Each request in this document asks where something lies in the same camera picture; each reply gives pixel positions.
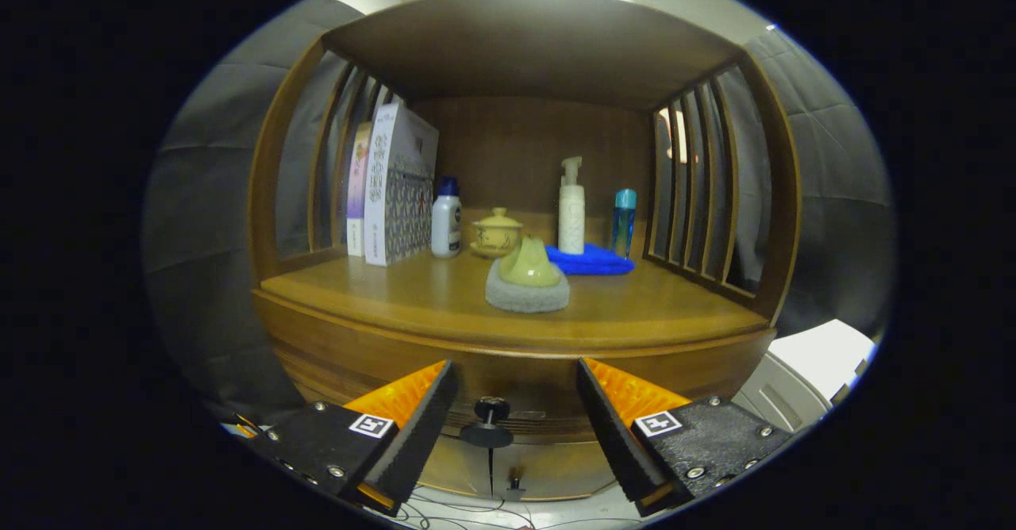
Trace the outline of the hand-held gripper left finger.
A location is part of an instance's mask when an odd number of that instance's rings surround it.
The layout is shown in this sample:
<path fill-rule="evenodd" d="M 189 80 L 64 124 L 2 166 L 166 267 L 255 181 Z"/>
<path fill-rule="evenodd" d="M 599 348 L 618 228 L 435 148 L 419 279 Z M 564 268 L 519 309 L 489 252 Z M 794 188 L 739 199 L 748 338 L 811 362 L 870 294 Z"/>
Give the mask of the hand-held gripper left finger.
<path fill-rule="evenodd" d="M 428 365 L 338 405 L 316 401 L 256 436 L 256 454 L 294 482 L 395 515 L 409 500 L 460 388 L 455 365 Z"/>

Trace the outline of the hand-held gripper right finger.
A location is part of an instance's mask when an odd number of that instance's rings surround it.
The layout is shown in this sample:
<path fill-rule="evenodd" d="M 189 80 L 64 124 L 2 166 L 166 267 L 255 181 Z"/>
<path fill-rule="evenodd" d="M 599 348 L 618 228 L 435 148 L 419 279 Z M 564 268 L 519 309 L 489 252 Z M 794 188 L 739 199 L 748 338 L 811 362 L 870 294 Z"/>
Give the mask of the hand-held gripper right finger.
<path fill-rule="evenodd" d="M 729 486 L 792 440 L 725 397 L 691 400 L 594 358 L 577 360 L 576 389 L 614 479 L 643 517 Z"/>

